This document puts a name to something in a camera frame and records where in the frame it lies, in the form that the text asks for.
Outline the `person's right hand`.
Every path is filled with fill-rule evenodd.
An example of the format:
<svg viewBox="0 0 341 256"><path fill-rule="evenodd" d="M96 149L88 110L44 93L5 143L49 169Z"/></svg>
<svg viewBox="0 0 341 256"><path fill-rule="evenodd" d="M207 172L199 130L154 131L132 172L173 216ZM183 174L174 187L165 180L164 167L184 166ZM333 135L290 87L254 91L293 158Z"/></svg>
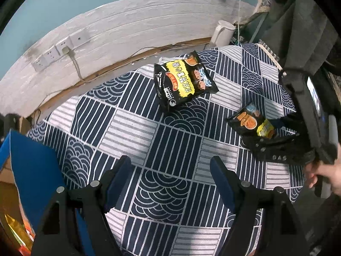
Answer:
<svg viewBox="0 0 341 256"><path fill-rule="evenodd" d="M340 196L341 186L341 165L340 165L340 144L338 144L338 158L334 164L324 164L320 161L318 164L307 164L305 166L306 184L309 188L313 188L317 181L317 176L327 178L331 184L332 192Z"/></svg>

